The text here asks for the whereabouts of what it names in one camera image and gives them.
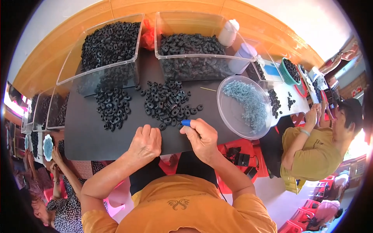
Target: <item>round clear plastic tub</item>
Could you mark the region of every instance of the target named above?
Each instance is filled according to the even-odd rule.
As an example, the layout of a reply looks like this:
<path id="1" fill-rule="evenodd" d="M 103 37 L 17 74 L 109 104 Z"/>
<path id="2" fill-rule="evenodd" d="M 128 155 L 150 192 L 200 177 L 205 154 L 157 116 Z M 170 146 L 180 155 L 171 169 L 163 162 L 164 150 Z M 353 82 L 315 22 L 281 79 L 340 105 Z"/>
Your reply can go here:
<path id="1" fill-rule="evenodd" d="M 223 93 L 223 88 L 225 85 L 227 85 L 230 82 L 233 81 L 242 81 L 246 84 L 252 84 L 257 91 L 259 91 L 262 96 L 263 100 L 266 104 L 266 111 L 267 111 L 267 119 L 266 119 L 266 125 L 263 126 L 263 128 L 257 132 L 252 133 L 253 130 L 250 125 L 245 124 L 245 120 L 242 118 L 242 114 L 245 112 L 244 107 L 233 97 L 227 96 Z M 224 79 L 217 90 L 217 106 L 219 108 L 219 113 L 221 118 L 223 119 L 225 125 L 235 134 L 242 138 L 255 140 L 263 137 L 266 135 L 266 133 L 269 131 L 269 128 L 271 126 L 271 104 L 269 102 L 269 99 L 264 92 L 264 90 L 256 84 L 253 80 L 241 76 L 241 75 L 233 75 L 226 79 Z"/>

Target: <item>black cap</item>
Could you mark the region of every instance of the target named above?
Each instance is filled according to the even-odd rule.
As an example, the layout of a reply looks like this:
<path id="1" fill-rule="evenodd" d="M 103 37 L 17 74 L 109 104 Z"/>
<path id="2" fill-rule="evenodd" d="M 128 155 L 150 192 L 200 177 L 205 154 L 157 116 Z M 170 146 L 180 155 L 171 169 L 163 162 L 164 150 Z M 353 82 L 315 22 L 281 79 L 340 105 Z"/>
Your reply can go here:
<path id="1" fill-rule="evenodd" d="M 351 123 L 355 123 L 355 133 L 360 132 L 363 128 L 363 107 L 360 104 L 360 101 L 358 99 L 350 98 L 344 101 L 338 101 L 338 105 L 339 109 L 343 109 L 347 112 Z"/>

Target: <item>green basket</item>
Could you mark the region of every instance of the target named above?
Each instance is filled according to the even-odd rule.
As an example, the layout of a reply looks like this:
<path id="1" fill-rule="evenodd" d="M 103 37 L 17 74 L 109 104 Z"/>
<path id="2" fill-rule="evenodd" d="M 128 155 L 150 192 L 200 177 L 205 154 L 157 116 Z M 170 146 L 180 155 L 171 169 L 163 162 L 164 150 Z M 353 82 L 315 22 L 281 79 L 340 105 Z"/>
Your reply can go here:
<path id="1" fill-rule="evenodd" d="M 288 70 L 286 69 L 286 66 L 285 64 L 283 63 L 283 60 L 286 59 L 286 58 L 282 58 L 281 59 L 281 64 L 279 66 L 279 71 L 280 73 L 282 74 L 283 76 L 283 79 L 285 81 L 286 84 L 288 85 L 299 85 L 301 84 L 301 81 L 299 82 L 296 82 L 293 77 L 289 74 Z"/>

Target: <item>orange wall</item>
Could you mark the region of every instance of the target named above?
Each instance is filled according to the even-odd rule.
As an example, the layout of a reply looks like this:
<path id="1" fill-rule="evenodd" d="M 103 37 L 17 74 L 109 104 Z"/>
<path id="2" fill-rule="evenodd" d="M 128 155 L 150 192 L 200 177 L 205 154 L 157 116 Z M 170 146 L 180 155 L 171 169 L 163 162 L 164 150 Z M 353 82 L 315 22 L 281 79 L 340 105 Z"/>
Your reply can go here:
<path id="1" fill-rule="evenodd" d="M 306 69 L 324 63 L 287 25 L 240 0 L 103 0 L 71 16 L 51 31 L 28 56 L 13 85 L 32 98 L 35 93 L 56 85 L 68 52 L 85 29 L 135 13 L 145 13 L 145 18 L 154 24 L 155 13 L 167 10 L 198 11 L 236 19 L 240 34 L 262 42 L 275 60 L 287 57 Z"/>

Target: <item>yellow shirt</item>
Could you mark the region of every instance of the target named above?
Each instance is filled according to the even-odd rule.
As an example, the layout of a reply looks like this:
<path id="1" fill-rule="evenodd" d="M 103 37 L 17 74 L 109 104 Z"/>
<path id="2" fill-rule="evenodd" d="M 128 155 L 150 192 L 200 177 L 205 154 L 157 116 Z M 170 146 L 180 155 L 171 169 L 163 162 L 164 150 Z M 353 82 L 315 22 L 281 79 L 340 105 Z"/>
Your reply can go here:
<path id="1" fill-rule="evenodd" d="M 118 224 L 104 211 L 82 216 L 85 233 L 168 233 L 190 227 L 202 233 L 277 232 L 262 201 L 244 194 L 229 205 L 212 183 L 189 175 L 164 176 L 149 183 L 138 205 Z"/>
<path id="2" fill-rule="evenodd" d="M 343 162 L 343 157 L 332 143 L 332 132 L 331 128 L 313 129 L 303 149 L 295 152 L 291 171 L 281 165 L 281 177 L 318 181 L 335 172 Z M 285 130 L 282 136 L 282 156 L 286 154 L 299 133 L 300 127 Z"/>

